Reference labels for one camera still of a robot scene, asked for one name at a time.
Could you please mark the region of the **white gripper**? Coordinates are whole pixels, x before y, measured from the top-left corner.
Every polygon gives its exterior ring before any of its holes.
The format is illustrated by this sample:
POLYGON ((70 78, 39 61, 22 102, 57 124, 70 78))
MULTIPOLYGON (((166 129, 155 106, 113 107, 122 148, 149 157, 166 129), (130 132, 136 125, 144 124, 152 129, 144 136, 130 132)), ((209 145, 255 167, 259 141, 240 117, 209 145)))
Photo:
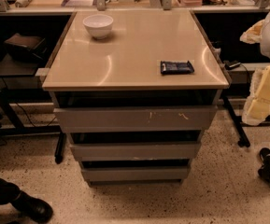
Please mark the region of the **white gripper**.
MULTIPOLYGON (((261 42, 263 20, 257 21, 240 36, 247 44, 261 42)), ((252 75, 249 96, 244 104, 242 121, 251 126, 264 122, 270 115, 270 64, 264 69, 258 68, 252 75)))

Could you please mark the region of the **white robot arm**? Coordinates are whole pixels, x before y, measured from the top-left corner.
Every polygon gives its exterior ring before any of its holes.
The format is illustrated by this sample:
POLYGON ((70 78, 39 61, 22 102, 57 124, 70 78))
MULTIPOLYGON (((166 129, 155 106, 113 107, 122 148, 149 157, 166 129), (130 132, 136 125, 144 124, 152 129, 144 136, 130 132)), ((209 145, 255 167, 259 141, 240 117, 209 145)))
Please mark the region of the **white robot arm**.
MULTIPOLYGON (((242 42, 260 44, 260 52, 270 59, 270 12, 264 20, 256 22, 240 36, 242 42)), ((252 75, 249 97, 244 104, 242 120, 257 126, 270 115, 270 64, 256 69, 252 75)))

